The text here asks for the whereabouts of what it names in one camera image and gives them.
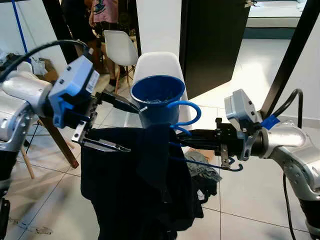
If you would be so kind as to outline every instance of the black wire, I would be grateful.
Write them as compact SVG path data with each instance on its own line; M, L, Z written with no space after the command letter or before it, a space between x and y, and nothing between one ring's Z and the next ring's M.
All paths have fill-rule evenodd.
M30 146L31 146L31 143L32 143L32 140L34 139L34 137L35 137L35 135L36 135L36 132L37 132L37 129L38 129L38 127L39 127L39 123L36 125L36 127L35 127L35 130L34 130L34 132L33 132L33 135L32 135L32 138L31 138L31 140L30 140L30 143L29 143L29 145L28 145L28 147L27 147L27 149L26 149L26 151L25 151L25 153L27 154L28 153L28 150L29 150L29 148L30 148Z
M304 94L301 89L297 88L295 89L291 95L288 97L288 99L284 102L284 104L279 107L278 110L276 110L273 115L278 117L280 114L282 114L295 100L296 96L299 95L299 103L298 103L298 128L302 127L302 109L303 109L303 101L304 101Z
M279 107L278 110L276 110L273 115L276 117L282 114L294 101L296 96L298 95L298 128L302 128L302 112L303 112L303 102L304 102L304 94L301 89L297 88L295 89L289 98L284 102L284 104ZM289 229L291 233L291 237L293 240L296 240L296 236L294 233L294 228L292 226L292 219L291 219L291 210L290 210L290 203L288 198L288 192L287 192L287 181L286 181L286 175L283 173L282 176L282 182L283 182L283 191L284 191L284 198L285 198L285 204L286 204L286 212L288 214L288 222L289 222Z
M283 181L284 198L285 198L285 203L286 203L286 212L288 214L290 233L291 233L292 239L296 240L296 236L295 236L295 233L294 233L294 228L292 226L290 203L289 203L289 198L288 198L287 181L286 181L286 175L285 174L283 174L283 176L282 176L282 181Z
M27 52L25 55L19 57L17 60L15 60L13 63L11 63L0 75L0 83L2 83L6 77L8 76L9 73L11 73L11 71L13 71L14 69L17 68L17 66L19 64L21 64L23 61L27 60L30 56L32 56L33 54L43 50L43 49L47 49L49 47L52 46L56 46L56 45L65 45L65 44L72 44L72 45L80 45L83 47L83 52L84 55L87 57L88 53L89 53L89 48L87 46L87 44L85 44L82 41L79 40L72 40L72 39L65 39L65 40L57 40L57 41L52 41L49 43L46 43L44 45L38 46L35 49Z

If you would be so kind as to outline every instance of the white chair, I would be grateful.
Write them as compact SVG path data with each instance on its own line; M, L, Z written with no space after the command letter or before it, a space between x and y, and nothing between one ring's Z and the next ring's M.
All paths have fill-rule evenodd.
M106 55L115 64L125 67L126 82L129 85L129 72L135 73L135 66L138 61L138 52L128 34L124 31L103 31L105 38ZM119 87L120 70L116 75L115 93Z
M154 75L168 75L185 82L179 60L172 52L147 52L139 57L135 67L133 83ZM186 90L181 100L188 100ZM188 122L191 119L190 107L181 105L179 109L179 122ZM183 127L187 130L192 129L192 126Z

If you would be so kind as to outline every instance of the blue cup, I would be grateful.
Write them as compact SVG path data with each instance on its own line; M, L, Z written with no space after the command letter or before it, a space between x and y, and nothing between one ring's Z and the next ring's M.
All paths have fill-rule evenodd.
M130 94L140 109L147 107L139 114L142 126L147 128L153 124L176 124L179 105L167 105L180 100L185 88L180 79L167 75L148 76L137 81Z

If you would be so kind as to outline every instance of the blue tape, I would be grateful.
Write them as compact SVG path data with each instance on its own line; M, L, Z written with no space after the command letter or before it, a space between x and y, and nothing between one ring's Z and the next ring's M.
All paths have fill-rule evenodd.
M263 122L261 122L261 126L270 130L277 123L280 123L280 120L275 115L272 114L271 116L263 120Z

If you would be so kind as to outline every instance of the metal bracket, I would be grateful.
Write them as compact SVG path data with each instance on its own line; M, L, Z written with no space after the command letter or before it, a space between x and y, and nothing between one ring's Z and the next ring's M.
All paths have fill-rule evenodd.
M119 144L113 143L111 141L106 141L103 139L93 140L86 137L88 132L87 122L80 121L78 126L76 127L73 137L71 139L72 142L80 144L81 146L96 149L102 152L130 152L129 148L121 146Z
M226 144L221 144L221 168L224 170L230 169L229 156L228 156L228 146Z

